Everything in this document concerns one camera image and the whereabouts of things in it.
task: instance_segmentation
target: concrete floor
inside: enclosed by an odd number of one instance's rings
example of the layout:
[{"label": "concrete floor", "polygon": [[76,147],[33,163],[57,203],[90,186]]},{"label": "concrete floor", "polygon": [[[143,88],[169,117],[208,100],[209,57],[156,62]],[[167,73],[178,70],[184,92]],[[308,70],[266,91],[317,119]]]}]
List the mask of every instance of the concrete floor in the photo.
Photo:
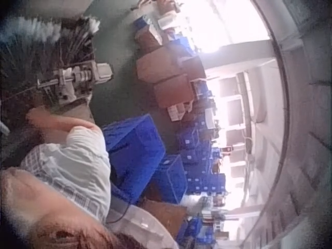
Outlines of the concrete floor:
[{"label": "concrete floor", "polygon": [[130,11],[136,3],[137,0],[95,0],[86,12],[101,20],[93,41],[96,60],[114,68],[114,79],[94,89],[91,111],[100,126],[150,113],[167,151],[175,153],[175,131],[179,125],[170,121],[167,110],[158,108],[151,87],[136,77],[135,62],[139,53],[132,23],[140,13]]}]

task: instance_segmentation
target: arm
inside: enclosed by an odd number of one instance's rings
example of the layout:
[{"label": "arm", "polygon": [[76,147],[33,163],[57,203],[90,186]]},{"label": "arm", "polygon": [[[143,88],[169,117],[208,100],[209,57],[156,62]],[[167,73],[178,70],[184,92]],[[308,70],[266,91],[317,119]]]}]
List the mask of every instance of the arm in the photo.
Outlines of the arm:
[{"label": "arm", "polygon": [[87,129],[101,132],[100,128],[91,122],[78,118],[52,115],[43,107],[30,110],[26,117],[32,125],[40,129],[70,132],[72,128],[82,126]]}]

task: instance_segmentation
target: brown cardboard box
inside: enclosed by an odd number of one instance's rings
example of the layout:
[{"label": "brown cardboard box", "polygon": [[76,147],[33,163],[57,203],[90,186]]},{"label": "brown cardboard box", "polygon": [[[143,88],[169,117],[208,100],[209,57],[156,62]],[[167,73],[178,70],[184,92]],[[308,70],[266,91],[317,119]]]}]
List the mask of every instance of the brown cardboard box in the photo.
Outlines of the brown cardboard box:
[{"label": "brown cardboard box", "polygon": [[158,11],[161,16],[167,12],[175,10],[175,6],[171,0],[157,0]]},{"label": "brown cardboard box", "polygon": [[187,216],[187,208],[164,202],[144,200],[140,208],[148,211],[176,238],[180,227]]},{"label": "brown cardboard box", "polygon": [[155,84],[154,91],[160,108],[190,102],[195,97],[186,74],[178,75]]},{"label": "brown cardboard box", "polygon": [[228,240],[229,239],[229,232],[216,231],[216,232],[214,232],[214,237],[215,237],[216,240]]},{"label": "brown cardboard box", "polygon": [[178,58],[167,47],[148,53],[136,62],[139,80],[155,84],[181,74]]},{"label": "brown cardboard box", "polygon": [[182,60],[182,71],[188,75],[189,81],[206,78],[205,69],[199,56]]},{"label": "brown cardboard box", "polygon": [[144,53],[152,52],[162,45],[162,37],[154,25],[146,25],[140,29],[135,35],[135,40]]}]

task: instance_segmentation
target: hand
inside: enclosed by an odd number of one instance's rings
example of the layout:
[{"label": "hand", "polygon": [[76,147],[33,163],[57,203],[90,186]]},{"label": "hand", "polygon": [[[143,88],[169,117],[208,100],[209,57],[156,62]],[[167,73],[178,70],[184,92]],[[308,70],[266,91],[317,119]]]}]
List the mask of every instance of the hand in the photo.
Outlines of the hand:
[{"label": "hand", "polygon": [[51,117],[51,113],[43,106],[31,109],[26,115],[26,118],[30,124],[40,128],[48,127],[50,122],[52,122]]}]

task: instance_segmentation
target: hair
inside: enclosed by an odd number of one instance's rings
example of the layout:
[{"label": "hair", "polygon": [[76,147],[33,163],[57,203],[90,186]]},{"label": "hair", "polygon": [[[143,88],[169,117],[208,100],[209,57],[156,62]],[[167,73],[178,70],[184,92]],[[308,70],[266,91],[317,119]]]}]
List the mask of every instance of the hair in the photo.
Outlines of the hair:
[{"label": "hair", "polygon": [[47,236],[38,236],[32,248],[47,249],[146,249],[134,237],[111,233],[107,229],[81,230],[75,233],[58,230]]}]

